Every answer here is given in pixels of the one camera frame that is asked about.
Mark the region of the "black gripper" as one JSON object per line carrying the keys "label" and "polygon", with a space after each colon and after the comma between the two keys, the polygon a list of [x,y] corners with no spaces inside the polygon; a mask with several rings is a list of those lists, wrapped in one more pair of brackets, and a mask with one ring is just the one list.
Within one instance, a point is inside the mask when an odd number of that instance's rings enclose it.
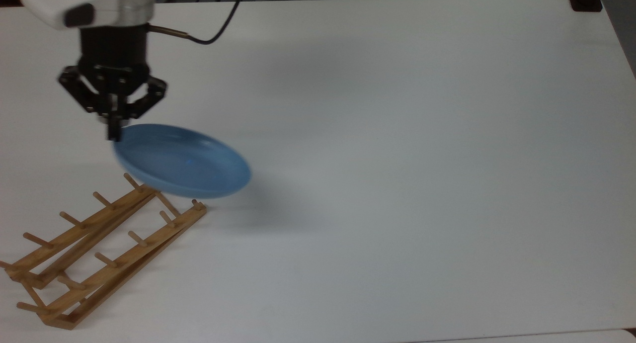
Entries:
{"label": "black gripper", "polygon": [[[146,63],[149,25],[100,26],[79,29],[81,56],[77,67],[66,67],[59,76],[61,86],[86,112],[104,120],[107,140],[121,140],[123,122],[139,119],[163,100],[167,83],[151,77]],[[97,90],[92,91],[81,78]],[[146,94],[128,103],[142,85]]]}

